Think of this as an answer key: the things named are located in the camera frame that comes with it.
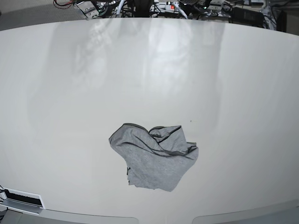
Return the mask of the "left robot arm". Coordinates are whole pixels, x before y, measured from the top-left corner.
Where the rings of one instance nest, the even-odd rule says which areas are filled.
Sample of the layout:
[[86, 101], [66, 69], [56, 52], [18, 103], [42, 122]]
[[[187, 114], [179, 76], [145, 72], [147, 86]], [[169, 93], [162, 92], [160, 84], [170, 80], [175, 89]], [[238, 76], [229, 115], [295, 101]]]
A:
[[231, 15], [233, 6], [226, 0], [180, 0], [179, 6], [187, 15]]

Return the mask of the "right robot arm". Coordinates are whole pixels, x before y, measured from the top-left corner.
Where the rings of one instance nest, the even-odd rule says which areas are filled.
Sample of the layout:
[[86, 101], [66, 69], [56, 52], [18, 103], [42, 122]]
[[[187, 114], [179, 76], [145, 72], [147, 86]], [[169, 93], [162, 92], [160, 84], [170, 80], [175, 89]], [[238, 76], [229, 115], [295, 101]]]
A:
[[120, 14], [124, 0], [74, 0], [73, 7], [86, 20], [111, 18]]

